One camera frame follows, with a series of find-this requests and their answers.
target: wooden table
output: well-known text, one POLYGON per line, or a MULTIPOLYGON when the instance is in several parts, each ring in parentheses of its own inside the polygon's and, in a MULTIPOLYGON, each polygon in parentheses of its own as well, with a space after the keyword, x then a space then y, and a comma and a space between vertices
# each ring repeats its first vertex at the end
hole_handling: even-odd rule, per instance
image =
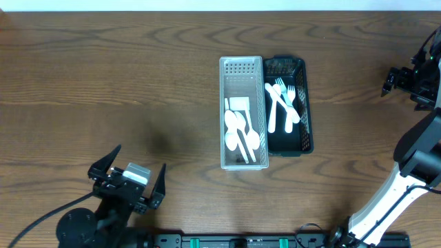
MULTIPOLYGON (((331 229, 391 171, 398 139, 426 112, 409 95, 380 98, 389 68, 437 28, 431 12, 5 13, 0 20, 0 247, 92 188, 89 166, 158 174, 160 209, 137 227, 197 233, 331 229), (218 60, 293 54, 307 64, 315 150, 270 158, 260 172, 220 167, 218 60)), ((90 199, 77 207, 97 208, 90 199)), ((441 198, 418 199, 390 227, 439 247, 441 198)), ((62 214, 18 247, 56 247, 62 214)))

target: tray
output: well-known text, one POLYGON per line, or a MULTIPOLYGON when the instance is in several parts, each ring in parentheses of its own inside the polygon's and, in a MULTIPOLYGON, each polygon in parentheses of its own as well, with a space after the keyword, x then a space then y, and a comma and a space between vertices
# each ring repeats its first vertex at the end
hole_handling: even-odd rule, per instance
MULTIPOLYGON (((282 78, 286 86, 294 85, 296 98, 293 106, 300 116, 300 122, 294 124, 292 133, 285 132, 286 111, 280 104, 276 107, 276 131, 268 133, 268 150, 275 156, 300 156, 314 150, 312 139, 311 111, 309 109, 308 86, 305 62, 292 56, 275 56, 265 59, 263 63, 266 83, 274 84, 277 78, 282 78)), ((272 99, 265 91, 265 108, 267 122, 271 110, 272 99)))
MULTIPOLYGON (((269 165, 267 124, 265 115, 265 97, 263 89, 262 57, 222 57, 219 60, 220 70, 220 166, 227 170, 259 170, 269 165), (249 97, 249 115, 253 130, 259 136, 260 145, 254 150, 256 162, 249 155, 242 132, 239 139, 245 148, 249 163, 246 163, 237 147, 230 151, 225 144, 225 98, 249 97)), ((239 111, 246 118, 245 111, 239 111)), ((249 131, 247 121, 245 132, 249 131)))

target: wood grain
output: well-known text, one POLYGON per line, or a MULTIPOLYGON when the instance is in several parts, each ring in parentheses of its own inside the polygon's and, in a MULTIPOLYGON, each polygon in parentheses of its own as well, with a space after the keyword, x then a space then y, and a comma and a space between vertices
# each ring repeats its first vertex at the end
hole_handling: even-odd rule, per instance
MULTIPOLYGON (((139 227, 197 233, 331 229, 392 168, 398 139, 426 113, 380 98, 409 65, 437 12, 6 13, 0 19, 0 247, 42 214, 91 190, 88 167, 158 173, 167 197, 139 227), (261 172, 220 167, 218 59, 293 54, 307 64, 315 151, 261 172)), ((96 199, 80 206, 96 209, 96 199)), ((427 194, 390 227, 439 247, 441 198, 427 194)), ((56 247, 62 214, 18 247, 56 247)))

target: white backdrop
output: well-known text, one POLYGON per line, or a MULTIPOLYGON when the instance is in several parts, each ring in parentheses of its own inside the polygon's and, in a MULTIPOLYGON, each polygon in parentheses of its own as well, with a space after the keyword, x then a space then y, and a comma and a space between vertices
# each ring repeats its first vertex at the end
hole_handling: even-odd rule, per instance
POLYGON ((441 0, 0 0, 4 11, 441 10, 441 0))

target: black plastic basket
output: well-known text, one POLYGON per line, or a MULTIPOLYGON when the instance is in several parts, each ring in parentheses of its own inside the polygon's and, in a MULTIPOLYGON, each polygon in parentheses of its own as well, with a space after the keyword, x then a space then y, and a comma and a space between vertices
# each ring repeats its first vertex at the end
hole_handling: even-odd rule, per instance
MULTIPOLYGON (((293 106, 300 116, 300 122, 294 124, 293 131, 285 132, 286 111, 280 104, 276 107, 276 131, 268 133, 268 150, 275 156, 300 156, 310 154, 314 150, 312 139, 311 111, 309 109, 308 85, 306 80, 305 62, 292 56, 275 56, 265 59, 263 73, 266 83, 274 84, 281 78, 286 86, 294 85, 296 98, 293 106)), ((267 123, 271 111, 272 99, 265 93, 265 109, 267 123)))

